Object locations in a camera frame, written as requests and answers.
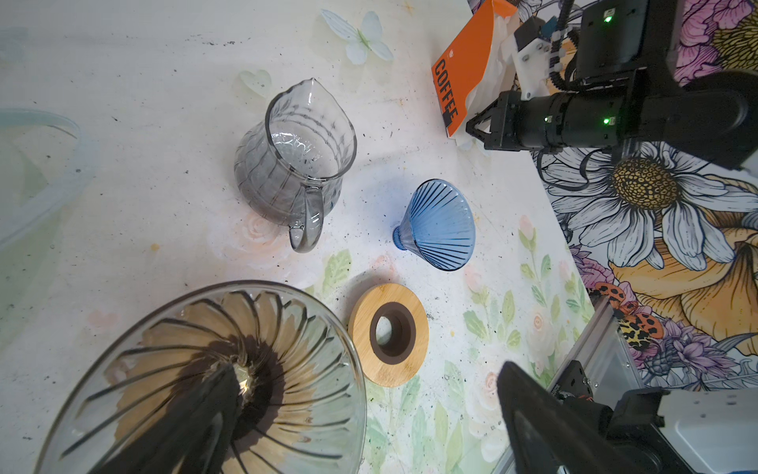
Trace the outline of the aluminium frame rail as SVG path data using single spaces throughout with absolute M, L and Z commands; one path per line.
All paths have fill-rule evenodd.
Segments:
M 594 303 L 595 313 L 559 364 L 556 375 L 542 386 L 570 412 L 607 440 L 613 406 L 623 393 L 639 385 L 626 344 L 620 334 L 619 316 L 608 296 Z M 518 473 L 510 446 L 497 462 L 495 473 Z

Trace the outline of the blue glass dripper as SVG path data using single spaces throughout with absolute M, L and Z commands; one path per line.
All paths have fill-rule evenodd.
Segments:
M 426 180 L 412 196 L 393 242 L 444 272 L 471 259 L 476 245 L 473 213 L 463 194 L 442 179 Z

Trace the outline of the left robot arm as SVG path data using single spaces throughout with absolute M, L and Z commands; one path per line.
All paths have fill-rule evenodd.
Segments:
M 341 360 L 294 380 L 281 363 L 248 372 L 232 361 L 184 373 L 164 399 L 131 424 L 93 466 L 96 473 L 230 473 L 250 448 L 258 472 L 280 472 L 271 454 L 298 453 L 355 471 L 367 428 L 365 383 L 337 375 Z M 518 473 L 753 473 L 757 393 L 626 392 L 615 407 L 580 387 L 572 361 L 558 385 L 541 389 L 514 363 L 497 378 Z

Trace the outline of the grey glass pitcher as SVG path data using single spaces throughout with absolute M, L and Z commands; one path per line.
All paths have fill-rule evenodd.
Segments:
M 312 251 L 357 155 L 355 128 L 315 78 L 276 95 L 241 139 L 234 177 L 244 200 L 286 227 L 297 253 Z

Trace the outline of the clear grey glass dripper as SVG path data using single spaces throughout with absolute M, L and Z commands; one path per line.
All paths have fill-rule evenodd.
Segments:
M 355 345 L 333 311 L 286 284 L 237 280 L 183 295 L 85 372 L 43 445 L 39 473 L 131 458 L 150 430 L 226 411 L 222 473 L 355 473 L 366 431 Z

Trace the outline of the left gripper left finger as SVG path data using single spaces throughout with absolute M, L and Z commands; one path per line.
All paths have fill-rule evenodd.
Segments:
M 94 473 L 218 473 L 239 417 L 240 386 L 228 365 L 179 399 L 165 417 Z

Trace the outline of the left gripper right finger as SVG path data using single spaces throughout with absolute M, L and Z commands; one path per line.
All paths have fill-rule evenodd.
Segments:
M 503 365 L 497 394 L 518 473 L 642 471 L 516 363 Z

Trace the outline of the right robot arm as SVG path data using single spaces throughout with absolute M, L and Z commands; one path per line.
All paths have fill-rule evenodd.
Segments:
M 621 159 L 664 142 L 728 169 L 757 150 L 757 75 L 713 73 L 680 85 L 674 76 L 684 5 L 600 1 L 569 27 L 565 1 L 554 29 L 536 19 L 515 34 L 519 89 L 470 118 L 487 150 L 597 148 Z

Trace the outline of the coffee filter pack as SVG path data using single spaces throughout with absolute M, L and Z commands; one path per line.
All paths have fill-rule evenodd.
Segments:
M 461 148 L 473 145 L 466 122 L 515 81 L 505 46 L 520 26 L 517 7 L 484 1 L 450 46 L 432 65 L 432 79 L 447 136 Z

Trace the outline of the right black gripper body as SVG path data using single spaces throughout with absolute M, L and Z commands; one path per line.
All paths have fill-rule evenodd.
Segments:
M 493 151 L 611 149 L 651 137 L 644 128 L 659 118 L 662 101 L 641 73 L 622 84 L 529 100 L 507 91 L 468 120 L 466 132 Z

